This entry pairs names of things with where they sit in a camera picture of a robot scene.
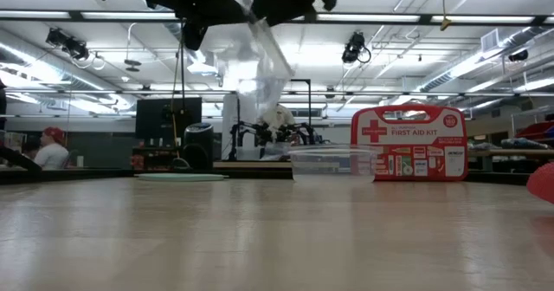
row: black speaker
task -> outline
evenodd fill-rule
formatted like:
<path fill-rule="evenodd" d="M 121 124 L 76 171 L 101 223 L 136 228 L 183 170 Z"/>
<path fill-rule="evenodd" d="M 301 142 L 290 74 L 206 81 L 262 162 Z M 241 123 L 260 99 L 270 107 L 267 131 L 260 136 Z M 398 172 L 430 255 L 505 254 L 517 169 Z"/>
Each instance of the black speaker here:
<path fill-rule="evenodd" d="M 211 170 L 214 167 L 214 127 L 209 123 L 196 123 L 184 131 L 184 159 L 194 170 Z"/>

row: wooden table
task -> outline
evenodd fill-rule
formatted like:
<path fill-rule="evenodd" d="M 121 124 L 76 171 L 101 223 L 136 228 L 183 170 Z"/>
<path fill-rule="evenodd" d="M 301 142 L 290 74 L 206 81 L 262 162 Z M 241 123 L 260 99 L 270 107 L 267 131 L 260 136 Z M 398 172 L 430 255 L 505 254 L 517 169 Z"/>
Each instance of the wooden table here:
<path fill-rule="evenodd" d="M 5 187 L 2 290 L 554 285 L 554 204 L 518 186 L 117 178 Z"/>

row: first aid kit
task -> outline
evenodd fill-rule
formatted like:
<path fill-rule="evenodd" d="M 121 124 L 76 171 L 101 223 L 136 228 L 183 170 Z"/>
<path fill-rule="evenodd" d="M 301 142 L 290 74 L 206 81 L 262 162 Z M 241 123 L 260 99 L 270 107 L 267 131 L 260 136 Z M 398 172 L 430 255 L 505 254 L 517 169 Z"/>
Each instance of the first aid kit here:
<path fill-rule="evenodd" d="M 421 120 L 385 118 L 395 113 Z M 467 175 L 464 114 L 456 108 L 427 105 L 374 107 L 352 118 L 351 143 L 379 153 L 376 180 L 460 181 Z M 364 166 L 362 160 L 352 165 Z"/>

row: ceiling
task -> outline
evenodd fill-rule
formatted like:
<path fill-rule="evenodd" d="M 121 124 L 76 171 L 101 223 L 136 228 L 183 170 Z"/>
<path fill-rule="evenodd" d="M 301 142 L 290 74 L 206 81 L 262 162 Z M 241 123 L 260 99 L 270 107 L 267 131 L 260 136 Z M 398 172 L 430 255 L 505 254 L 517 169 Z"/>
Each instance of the ceiling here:
<path fill-rule="evenodd" d="M 554 3 L 551 0 L 445 0 L 444 5 L 450 14 L 548 16 L 554 12 Z M 321 10 L 322 4 L 316 3 L 315 7 Z M 442 0 L 338 0 L 333 11 L 440 14 L 442 7 Z M 148 10 L 143 0 L 0 0 L 0 9 Z M 91 51 L 104 57 L 106 65 L 101 70 L 89 67 L 85 71 L 116 88 L 140 89 L 143 85 L 151 85 L 152 89 L 173 89 L 177 39 L 161 23 L 138 23 L 132 27 L 131 40 L 127 43 L 129 27 L 129 23 L 15 22 L 2 21 L 0 18 L 0 29 L 65 61 L 70 61 L 66 54 L 59 49 L 53 50 L 45 43 L 50 28 L 63 29 L 67 34 L 86 41 Z M 273 27 L 272 32 L 294 71 L 294 78 L 311 79 L 314 91 L 325 91 L 327 86 L 346 91 L 394 91 L 413 89 L 413 84 L 407 82 L 418 82 L 447 67 L 460 56 L 477 49 L 480 38 L 493 29 L 452 26 L 440 31 L 436 26 L 284 23 Z M 519 29 L 521 28 L 503 28 L 501 33 L 509 34 Z M 354 31 L 364 33 L 370 44 L 372 59 L 368 64 L 347 69 L 341 61 L 341 55 L 345 43 Z M 252 40 L 246 24 L 211 27 L 201 50 L 221 53 L 238 38 Z M 527 62 L 538 61 L 550 55 L 553 46 L 551 35 L 541 37 L 530 46 L 530 58 Z M 127 71 L 125 58 L 141 61 L 143 65 L 140 72 Z M 90 60 L 80 65 L 86 66 L 89 63 Z M 510 63 L 504 65 L 504 68 L 510 71 L 522 65 Z M 501 60 L 496 59 L 464 74 L 461 79 L 469 81 L 470 85 L 477 85 L 502 74 L 502 69 Z M 222 89 L 220 81 L 214 76 L 187 72 L 185 79 L 189 82 L 188 90 Z M 450 86 L 450 91 L 461 91 L 459 86 Z M 285 89 L 306 90 L 306 84 L 289 83 Z M 292 101 L 306 100 L 305 97 L 287 97 Z M 222 97 L 204 98 L 219 101 Z M 324 97 L 314 99 L 325 101 Z M 380 100 L 382 97 L 364 96 L 356 98 L 353 103 L 377 104 Z"/>

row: clear plastic container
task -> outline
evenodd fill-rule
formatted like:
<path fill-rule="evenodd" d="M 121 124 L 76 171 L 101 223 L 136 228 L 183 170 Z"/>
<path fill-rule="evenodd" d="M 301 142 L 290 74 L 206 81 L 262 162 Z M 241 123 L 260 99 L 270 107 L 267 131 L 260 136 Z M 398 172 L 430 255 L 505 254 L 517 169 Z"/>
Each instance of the clear plastic container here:
<path fill-rule="evenodd" d="M 367 145 L 295 146 L 289 152 L 299 183 L 371 183 L 377 152 Z"/>

